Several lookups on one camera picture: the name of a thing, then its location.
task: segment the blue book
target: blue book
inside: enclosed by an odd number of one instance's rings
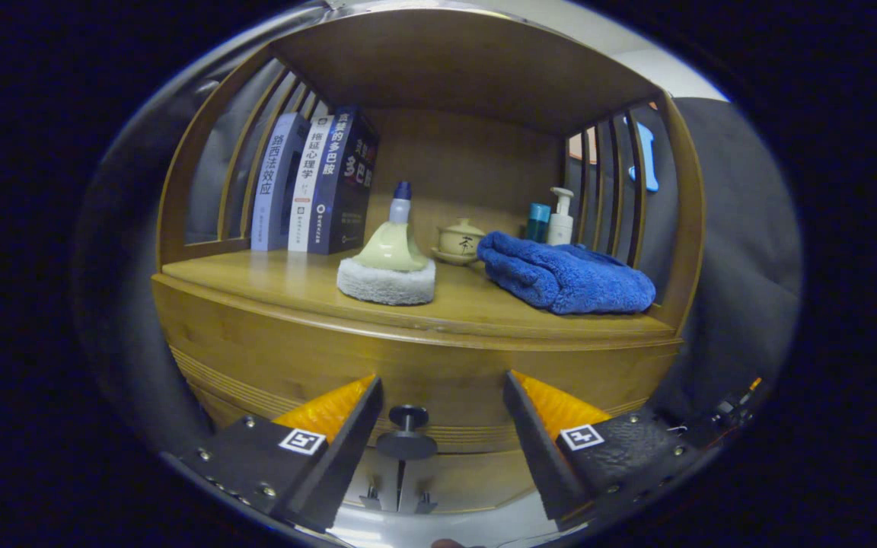
[[[251,249],[279,250],[289,239],[289,214],[297,167],[310,123],[292,112],[279,116],[255,181]]]
[[[358,108],[335,111],[317,166],[308,253],[339,253],[365,243],[377,146],[377,132]]]

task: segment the white pump bottle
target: white pump bottle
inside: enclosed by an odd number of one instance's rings
[[[557,194],[557,211],[550,215],[550,225],[547,226],[547,243],[550,246],[560,246],[570,243],[570,236],[574,230],[574,218],[567,215],[570,209],[570,199],[574,193],[566,188],[554,186],[550,191]]]

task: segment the shelf top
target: shelf top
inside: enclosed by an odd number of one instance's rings
[[[271,48],[338,107],[445,110],[559,136],[660,91],[589,46],[481,11],[355,14]]]
[[[482,263],[436,263],[435,300],[418,306],[357,301],[336,286],[337,267],[351,252],[241,252],[166,264],[164,274],[226,294],[334,318],[423,332],[529,339],[671,339],[674,330],[645,314],[557,316],[532,308],[488,279]]]

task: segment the book spine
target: book spine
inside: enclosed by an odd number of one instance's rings
[[[331,231],[334,218],[335,199],[340,185],[340,169],[343,162],[351,129],[354,128],[355,111],[339,109],[336,120],[327,137],[323,160],[319,163],[320,174],[314,191],[314,214],[310,219],[311,253],[327,254],[330,252],[330,239],[337,235]]]
[[[310,242],[310,216],[313,212],[314,188],[317,183],[317,170],[307,167],[307,160],[319,160],[327,134],[333,126],[333,116],[321,116],[314,120],[307,135],[303,158],[296,173],[296,187],[293,190],[293,204],[289,219],[289,245],[292,252],[306,252]]]
[[[281,116],[277,121],[269,142],[266,143],[266,152],[259,167],[257,178],[257,191],[253,205],[253,240],[251,249],[271,250],[276,242],[273,242],[273,225],[279,223],[279,197],[282,196],[282,188],[279,188],[281,180],[277,177],[279,161],[285,150],[286,138],[295,124],[295,118]]]

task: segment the saucer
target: saucer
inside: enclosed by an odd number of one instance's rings
[[[446,263],[457,264],[459,266],[464,266],[479,259],[479,257],[474,256],[474,254],[450,254],[439,252],[438,247],[432,247],[432,253],[434,253],[438,259],[444,260]]]

